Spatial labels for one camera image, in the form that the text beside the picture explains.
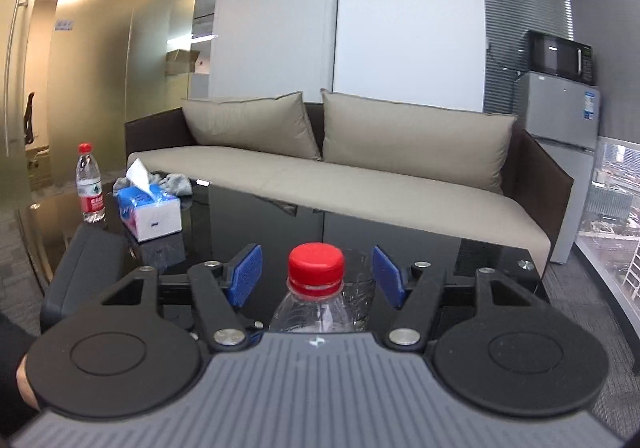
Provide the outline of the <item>left hand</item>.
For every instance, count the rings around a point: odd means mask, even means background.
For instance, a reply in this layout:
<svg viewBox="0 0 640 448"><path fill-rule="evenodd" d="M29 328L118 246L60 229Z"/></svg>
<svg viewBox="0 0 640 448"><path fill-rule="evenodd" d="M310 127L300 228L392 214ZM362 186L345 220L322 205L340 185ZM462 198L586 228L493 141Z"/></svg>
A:
<svg viewBox="0 0 640 448"><path fill-rule="evenodd" d="M18 392L20 393L21 398L23 399L23 402L25 402L25 404L28 405L30 408L38 410L39 405L37 402L37 398L35 396L34 391L32 390L32 387L30 386L30 383L26 374L26 361L27 361L27 356L24 356L21 359L21 362L16 369L16 373L15 373L16 385L17 385Z"/></svg>

